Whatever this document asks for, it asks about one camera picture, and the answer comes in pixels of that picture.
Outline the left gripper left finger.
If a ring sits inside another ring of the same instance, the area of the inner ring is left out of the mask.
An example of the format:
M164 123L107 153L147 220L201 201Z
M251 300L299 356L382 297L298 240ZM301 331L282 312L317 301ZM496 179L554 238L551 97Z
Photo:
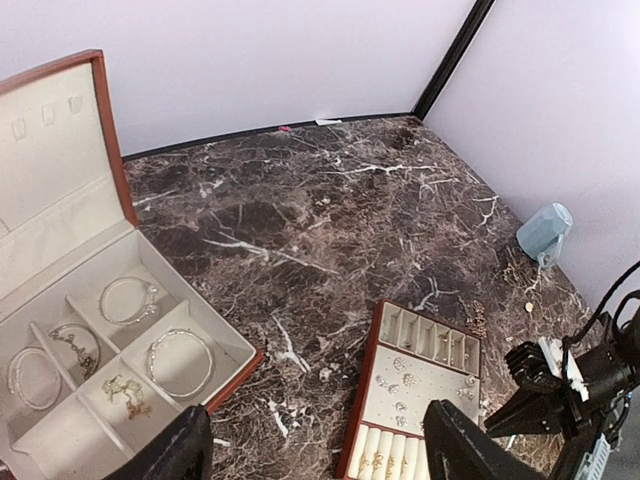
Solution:
M192 405L107 479L210 479L212 457L209 414Z

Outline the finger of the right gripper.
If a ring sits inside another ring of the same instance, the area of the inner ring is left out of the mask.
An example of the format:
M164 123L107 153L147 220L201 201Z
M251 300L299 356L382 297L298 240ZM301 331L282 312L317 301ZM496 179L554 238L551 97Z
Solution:
M519 388L484 427L491 438L561 433L572 439L580 432L580 408L567 387L546 394Z

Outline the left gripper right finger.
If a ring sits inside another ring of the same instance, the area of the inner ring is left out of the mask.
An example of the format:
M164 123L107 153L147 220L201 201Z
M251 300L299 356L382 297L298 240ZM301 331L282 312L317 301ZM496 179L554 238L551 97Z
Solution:
M449 400L433 400L423 417L431 479L544 479L503 450Z

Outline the beige jewelry tray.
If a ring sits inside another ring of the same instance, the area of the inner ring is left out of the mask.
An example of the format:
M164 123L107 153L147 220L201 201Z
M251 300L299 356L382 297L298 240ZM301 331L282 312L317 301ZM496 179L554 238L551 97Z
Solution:
M338 479L426 479L423 417L449 400L479 419L481 342L390 301L376 306Z

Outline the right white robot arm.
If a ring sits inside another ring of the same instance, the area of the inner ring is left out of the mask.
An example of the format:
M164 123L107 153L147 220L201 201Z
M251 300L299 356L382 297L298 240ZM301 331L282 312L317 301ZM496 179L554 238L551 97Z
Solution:
M516 393L484 423L491 438L560 433L564 446L553 479L599 479L619 439L639 385L639 318L619 321L636 290L613 314L604 307L639 266L609 288L587 323L560 340L540 338L508 352Z

